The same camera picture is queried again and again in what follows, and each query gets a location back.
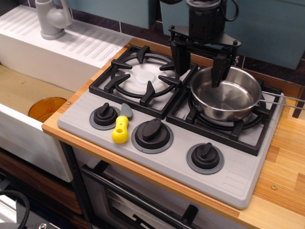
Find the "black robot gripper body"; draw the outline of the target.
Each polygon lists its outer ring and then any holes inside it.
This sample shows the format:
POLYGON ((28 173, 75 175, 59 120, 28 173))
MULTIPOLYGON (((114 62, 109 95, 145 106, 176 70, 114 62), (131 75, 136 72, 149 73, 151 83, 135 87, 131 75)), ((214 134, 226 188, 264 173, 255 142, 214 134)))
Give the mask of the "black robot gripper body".
POLYGON ((236 56, 241 42, 227 35, 224 29, 226 22, 237 19, 239 7, 235 7, 235 15, 230 19, 226 10, 226 6, 189 6, 188 24, 168 27, 170 42, 183 53, 236 56))

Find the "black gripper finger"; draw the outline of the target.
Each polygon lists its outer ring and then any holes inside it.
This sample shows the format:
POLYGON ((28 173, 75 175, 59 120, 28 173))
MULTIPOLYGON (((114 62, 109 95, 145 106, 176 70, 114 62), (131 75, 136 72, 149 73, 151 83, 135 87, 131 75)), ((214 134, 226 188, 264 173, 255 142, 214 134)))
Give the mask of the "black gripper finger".
POLYGON ((190 67, 191 56, 186 45, 171 42, 172 58, 175 71, 179 76, 185 74, 190 67))
POLYGON ((236 64, 236 55, 227 56, 220 53, 213 58, 212 66, 212 88, 216 88, 227 78, 231 66, 236 64))

